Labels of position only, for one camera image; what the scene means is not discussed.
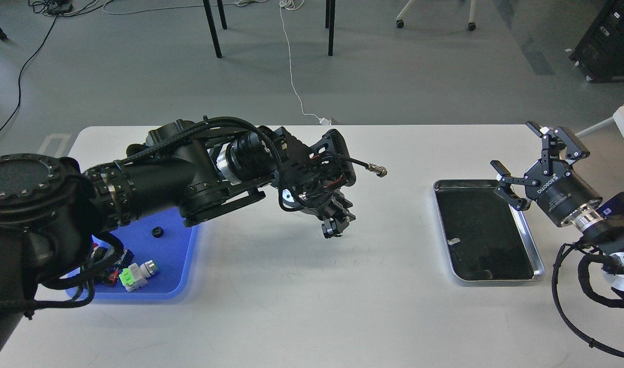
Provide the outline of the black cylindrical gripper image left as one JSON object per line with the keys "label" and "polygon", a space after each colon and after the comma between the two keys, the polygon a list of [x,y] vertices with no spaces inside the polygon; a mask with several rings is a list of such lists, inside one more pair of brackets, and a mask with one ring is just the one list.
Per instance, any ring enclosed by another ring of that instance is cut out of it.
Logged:
{"label": "black cylindrical gripper image left", "polygon": [[303,203],[295,200],[285,186],[282,186],[281,190],[282,204],[286,212],[300,211],[323,220],[321,228],[326,239],[342,236],[342,224],[356,219],[349,211],[354,206],[353,203],[347,200],[339,189],[299,193],[298,198],[302,199]]}

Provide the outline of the black robot arm image left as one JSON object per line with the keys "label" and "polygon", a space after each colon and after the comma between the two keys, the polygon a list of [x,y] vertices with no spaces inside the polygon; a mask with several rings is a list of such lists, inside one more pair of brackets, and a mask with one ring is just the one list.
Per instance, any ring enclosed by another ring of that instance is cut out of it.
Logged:
{"label": "black robot arm image left", "polygon": [[186,227],[220,217],[278,191],[279,206],[322,222],[332,238],[355,220],[341,188],[354,165],[338,130],[314,145],[286,130],[235,117],[178,120],[127,147],[121,160],[81,170],[71,157],[0,156],[0,352],[23,317],[92,302],[95,277],[122,256],[113,231],[177,208]]}

